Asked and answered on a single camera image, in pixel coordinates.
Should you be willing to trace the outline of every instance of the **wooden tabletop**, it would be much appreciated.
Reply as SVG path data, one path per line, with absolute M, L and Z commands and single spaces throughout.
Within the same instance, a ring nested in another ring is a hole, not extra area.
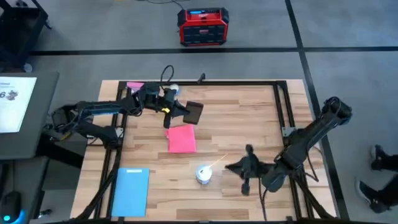
M 312 121 L 312 116 L 303 81 L 286 81 L 296 126 L 304 127 Z M 118 82 L 104 80 L 98 100 L 114 100 Z M 263 220 L 258 180 L 251 181 L 250 196 L 243 196 L 242 180 L 224 166 L 245 156 L 246 144 L 252 144 L 254 153 L 264 162 L 271 162 L 282 150 L 272 87 L 203 85 L 180 86 L 180 89 L 178 100 L 183 105 L 187 100 L 204 104 L 200 121 L 194 126 L 197 152 L 167 152 L 168 140 L 162 127 L 162 113 L 144 110 L 139 118 L 129 117 L 121 167 L 148 167 L 150 176 L 146 217 L 126 217 L 125 220 Z M 94 123 L 109 125 L 111 116 L 97 116 Z M 182 124 L 181 117 L 172 120 L 172 126 Z M 195 179 L 196 168 L 212 164 L 227 153 L 222 161 L 212 167 L 211 182 L 199 184 Z M 87 147 L 71 217 L 80 214 L 96 193 L 104 155 L 102 147 Z M 310 151 L 310 158 L 320 179 L 318 183 L 308 179 L 310 190 L 326 210 L 335 215 L 318 146 Z M 307 162 L 305 169 L 311 172 Z M 299 195 L 302 213 L 306 214 L 301 191 Z M 101 216 L 104 216 L 108 204 L 107 195 L 105 198 Z M 288 179 L 278 192 L 267 194 L 266 213 L 270 221 L 295 216 Z

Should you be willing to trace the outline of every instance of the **pink paper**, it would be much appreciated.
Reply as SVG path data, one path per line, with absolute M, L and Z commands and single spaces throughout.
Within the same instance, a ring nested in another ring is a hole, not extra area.
M 165 133 L 169 139 L 169 152 L 193 153 L 197 151 L 192 124 L 170 128 Z
M 144 83 L 139 83 L 139 82 L 127 82 L 127 87 L 129 87 L 132 91 L 138 91 L 141 89 L 141 87 L 144 85 Z

